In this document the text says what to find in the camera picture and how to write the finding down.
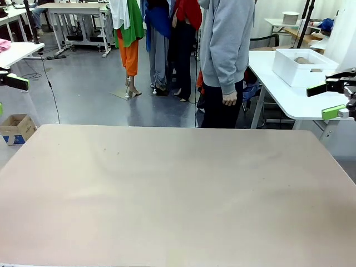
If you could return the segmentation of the person's right hand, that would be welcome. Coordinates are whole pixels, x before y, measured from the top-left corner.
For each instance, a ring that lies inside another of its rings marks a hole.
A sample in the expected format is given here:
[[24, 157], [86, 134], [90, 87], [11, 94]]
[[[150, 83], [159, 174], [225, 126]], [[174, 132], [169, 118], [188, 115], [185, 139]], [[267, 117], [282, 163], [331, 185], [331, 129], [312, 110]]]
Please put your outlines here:
[[222, 103], [225, 106], [235, 106], [236, 102], [237, 102], [237, 93], [236, 93], [236, 91], [234, 91], [231, 94], [222, 96]]

